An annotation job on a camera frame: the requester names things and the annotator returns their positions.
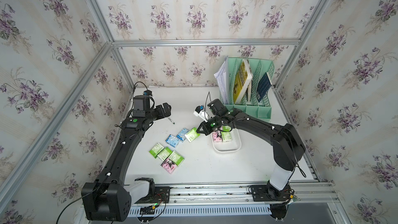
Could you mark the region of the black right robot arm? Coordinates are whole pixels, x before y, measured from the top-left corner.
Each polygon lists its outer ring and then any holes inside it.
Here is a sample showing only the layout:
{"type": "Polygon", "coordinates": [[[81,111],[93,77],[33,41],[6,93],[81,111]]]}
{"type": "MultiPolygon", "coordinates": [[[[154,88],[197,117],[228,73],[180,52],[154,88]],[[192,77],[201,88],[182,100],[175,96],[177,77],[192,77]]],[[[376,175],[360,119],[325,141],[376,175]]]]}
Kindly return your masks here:
{"type": "Polygon", "coordinates": [[[210,135],[221,131],[223,127],[230,127],[266,141],[272,146],[276,163],[267,182],[267,189],[269,192],[285,191],[295,168],[299,167],[299,161],[306,153],[306,147],[296,128],[289,123],[278,125],[260,120],[238,108],[229,109],[219,99],[211,101],[207,106],[213,116],[204,118],[197,133],[210,135]]]}

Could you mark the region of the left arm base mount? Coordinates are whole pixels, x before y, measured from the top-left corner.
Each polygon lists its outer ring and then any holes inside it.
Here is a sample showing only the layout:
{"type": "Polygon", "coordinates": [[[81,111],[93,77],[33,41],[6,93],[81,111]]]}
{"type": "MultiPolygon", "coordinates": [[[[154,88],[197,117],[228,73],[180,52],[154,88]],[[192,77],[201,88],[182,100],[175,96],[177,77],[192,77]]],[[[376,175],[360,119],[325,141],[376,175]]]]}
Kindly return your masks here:
{"type": "Polygon", "coordinates": [[[156,185],[153,178],[137,178],[124,188],[130,194],[133,204],[169,203],[171,187],[156,185]]]}

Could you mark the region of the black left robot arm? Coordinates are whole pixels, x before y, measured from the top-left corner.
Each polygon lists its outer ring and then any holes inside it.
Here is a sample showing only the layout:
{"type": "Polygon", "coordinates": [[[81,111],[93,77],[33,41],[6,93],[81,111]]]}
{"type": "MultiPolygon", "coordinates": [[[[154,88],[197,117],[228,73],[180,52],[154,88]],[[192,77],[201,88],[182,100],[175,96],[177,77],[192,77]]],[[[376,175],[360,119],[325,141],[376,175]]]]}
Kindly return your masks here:
{"type": "Polygon", "coordinates": [[[81,196],[89,221],[123,222],[138,201],[152,201],[155,184],[152,178],[125,181],[127,170],[139,143],[156,120],[171,115],[168,103],[155,105],[150,90],[133,98],[133,107],[119,125],[116,146],[94,182],[85,183],[81,196]]]}

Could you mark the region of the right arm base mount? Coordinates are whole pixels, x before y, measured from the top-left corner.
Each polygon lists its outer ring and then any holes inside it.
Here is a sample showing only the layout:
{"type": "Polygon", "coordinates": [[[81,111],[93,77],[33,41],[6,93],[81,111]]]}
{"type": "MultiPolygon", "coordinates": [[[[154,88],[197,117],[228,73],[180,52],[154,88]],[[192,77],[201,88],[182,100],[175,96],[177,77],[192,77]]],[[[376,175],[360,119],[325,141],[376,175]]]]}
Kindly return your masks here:
{"type": "Polygon", "coordinates": [[[295,191],[287,184],[283,190],[278,190],[270,183],[266,185],[252,185],[248,192],[255,202],[289,202],[293,199],[295,191]]]}

